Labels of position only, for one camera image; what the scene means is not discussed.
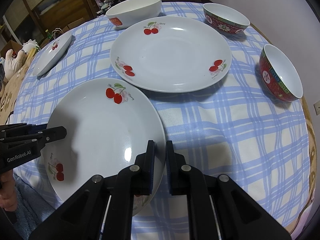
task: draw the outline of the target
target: red patterned bowl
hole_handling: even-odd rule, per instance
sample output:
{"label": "red patterned bowl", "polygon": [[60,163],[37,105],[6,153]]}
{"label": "red patterned bowl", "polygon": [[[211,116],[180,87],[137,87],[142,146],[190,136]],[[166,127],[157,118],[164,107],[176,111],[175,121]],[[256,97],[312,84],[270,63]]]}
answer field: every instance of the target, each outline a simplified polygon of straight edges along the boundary
{"label": "red patterned bowl", "polygon": [[205,3],[203,11],[212,27],[227,33],[241,33],[250,25],[246,16],[222,4]]}
{"label": "red patterned bowl", "polygon": [[259,63],[262,79],[276,98],[287,102],[302,98],[299,75],[281,50],[271,44],[264,45]]}

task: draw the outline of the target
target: round silver pin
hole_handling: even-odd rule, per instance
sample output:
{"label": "round silver pin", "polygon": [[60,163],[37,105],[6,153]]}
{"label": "round silver pin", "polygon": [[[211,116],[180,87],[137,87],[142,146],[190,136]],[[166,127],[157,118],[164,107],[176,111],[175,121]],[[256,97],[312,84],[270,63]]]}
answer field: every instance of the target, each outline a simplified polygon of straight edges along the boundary
{"label": "round silver pin", "polygon": [[189,165],[182,165],[181,166],[181,169],[183,170],[183,171],[191,171],[191,167],[189,166]]}
{"label": "round silver pin", "polygon": [[222,181],[222,182],[228,182],[229,181],[229,177],[227,175],[220,175],[219,176],[219,179]]}
{"label": "round silver pin", "polygon": [[100,176],[100,175],[94,175],[94,176],[92,176],[91,180],[92,180],[94,183],[100,182],[100,181],[102,180],[102,176]]}
{"label": "round silver pin", "polygon": [[138,165],[131,165],[130,166],[130,171],[138,171],[140,170],[140,167]]}

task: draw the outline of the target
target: blue and white plaid tablecloth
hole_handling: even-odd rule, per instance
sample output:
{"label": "blue and white plaid tablecloth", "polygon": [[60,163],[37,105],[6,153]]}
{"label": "blue and white plaid tablecloth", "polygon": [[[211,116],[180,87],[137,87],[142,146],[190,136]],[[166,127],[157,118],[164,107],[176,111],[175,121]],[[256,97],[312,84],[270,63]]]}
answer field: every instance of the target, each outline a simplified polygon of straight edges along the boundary
{"label": "blue and white plaid tablecloth", "polygon": [[[162,15],[204,21],[202,4],[164,2]],[[110,48],[121,33],[107,17],[71,30],[66,55],[46,76],[31,75],[30,66],[15,104],[13,122],[46,123],[58,102],[74,87],[98,78],[119,78],[110,64]],[[144,90],[158,111],[168,140],[187,163],[204,174],[228,174],[279,223],[287,226],[308,197],[308,134],[300,102],[275,99],[257,71],[267,41],[251,26],[226,36],[232,50],[227,76],[200,91],[164,94]],[[52,206],[60,200],[48,180],[43,159],[15,172]],[[159,190],[132,222],[132,239],[188,239],[185,196],[171,196],[166,173]]]}

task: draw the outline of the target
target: bowl rim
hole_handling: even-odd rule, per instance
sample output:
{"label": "bowl rim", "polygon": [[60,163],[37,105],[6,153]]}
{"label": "bowl rim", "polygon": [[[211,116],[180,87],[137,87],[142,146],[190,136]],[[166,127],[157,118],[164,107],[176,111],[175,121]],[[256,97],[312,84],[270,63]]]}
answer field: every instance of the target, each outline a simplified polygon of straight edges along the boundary
{"label": "bowl rim", "polygon": [[124,13],[127,13],[127,12],[132,12],[132,11],[134,11],[134,10],[138,10],[138,9],[141,9],[141,8],[145,8],[145,7],[147,7],[147,6],[154,5],[154,4],[156,4],[156,3],[160,2],[160,1],[162,1],[162,0],[157,0],[156,2],[150,3],[150,4],[145,5],[145,6],[143,6],[143,7],[135,8],[135,9],[132,9],[132,10],[129,10],[129,11],[125,11],[125,12],[121,12],[121,13],[109,14],[110,11],[112,11],[113,8],[116,8],[119,4],[123,3],[123,2],[120,2],[120,3],[116,4],[115,6],[111,7],[111,8],[106,12],[106,16],[107,16],[107,17],[112,17],[112,16],[116,16],[116,15],[121,15],[121,14],[124,14]]}
{"label": "bowl rim", "polygon": [[291,60],[286,56],[286,54],[284,54],[279,48],[277,48],[276,46],[274,46],[274,45],[272,45],[272,44],[265,44],[264,46],[263,46],[263,50],[264,50],[264,53],[266,54],[266,57],[267,57],[267,59],[268,59],[268,61],[270,62],[270,64],[271,64],[271,66],[272,66],[272,68],[275,70],[275,72],[276,72],[276,74],[278,75],[278,73],[277,73],[277,70],[274,68],[274,66],[272,65],[272,62],[270,61],[270,58],[268,57],[268,54],[267,54],[267,52],[266,52],[266,49],[265,48],[268,48],[268,47],[273,47],[273,48],[275,48],[276,50],[278,50],[279,52],[280,52],[280,54],[282,54],[282,55],[284,55],[284,57],[288,60],[288,62],[291,64],[291,66],[293,67],[293,72],[297,75],[297,77],[299,78],[299,81],[300,81],[300,84],[297,84],[297,85],[300,85],[300,95],[295,95],[289,88],[288,88],[288,86],[286,85],[286,83],[285,83],[285,81],[283,81],[282,79],[282,82],[283,82],[283,84],[285,85],[285,87],[289,90],[289,92],[292,94],[292,95],[294,95],[296,98],[302,98],[302,96],[303,96],[303,87],[302,87],[302,83],[301,83],[301,79],[300,79],[300,76],[299,76],[299,74],[298,74],[298,72],[297,72],[297,70],[296,70],[296,68],[294,67],[294,65],[292,64],[292,62],[291,62]]}
{"label": "bowl rim", "polygon": [[[209,4],[216,4],[216,5],[219,5],[219,6],[221,6],[221,7],[230,8],[232,11],[235,11],[236,13],[242,15],[242,16],[247,20],[247,24],[243,24],[243,23],[238,23],[238,22],[235,22],[235,21],[231,21],[231,20],[226,19],[226,18],[224,18],[224,17],[222,17],[222,16],[220,16],[220,15],[218,15],[218,14],[216,14],[216,13],[213,13],[212,11],[210,11],[210,10],[208,10],[208,9],[206,8],[206,5],[209,5]],[[203,5],[203,9],[206,10],[206,11],[208,11],[208,12],[210,12],[211,14],[214,14],[214,15],[220,17],[221,19],[224,19],[225,21],[231,22],[231,23],[233,23],[233,24],[238,24],[238,25],[241,25],[241,26],[243,26],[243,27],[248,27],[248,26],[251,24],[250,21],[249,21],[249,19],[248,19],[245,15],[243,15],[241,12],[239,12],[239,11],[237,11],[236,9],[233,9],[233,8],[231,8],[231,7],[229,7],[229,6],[220,4],[220,3],[212,3],[212,2],[210,2],[210,3],[205,3],[205,4]]]}

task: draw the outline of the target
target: dining table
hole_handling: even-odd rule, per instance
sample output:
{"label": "dining table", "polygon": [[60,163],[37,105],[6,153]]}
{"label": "dining table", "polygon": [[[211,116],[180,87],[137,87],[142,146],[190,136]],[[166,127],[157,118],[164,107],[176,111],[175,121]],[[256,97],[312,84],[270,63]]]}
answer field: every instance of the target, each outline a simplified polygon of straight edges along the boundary
{"label": "dining table", "polygon": [[[163,2],[160,16],[206,24],[201,3]],[[67,52],[41,77],[32,71],[44,49],[36,55],[20,87],[11,123],[47,123],[62,98],[83,82],[121,79],[111,65],[110,49],[123,30],[101,16],[70,32]],[[286,227],[308,201],[310,158],[301,103],[279,101],[264,85],[259,57],[268,42],[257,30],[249,26],[243,33],[221,34],[232,52],[231,68],[221,81],[189,93],[141,91],[157,110],[166,139],[172,140],[187,164],[206,175],[227,174]],[[61,205],[42,157],[14,172],[54,208]],[[165,170],[151,202],[132,218],[132,239],[188,239],[188,232],[186,196],[169,194]]]}

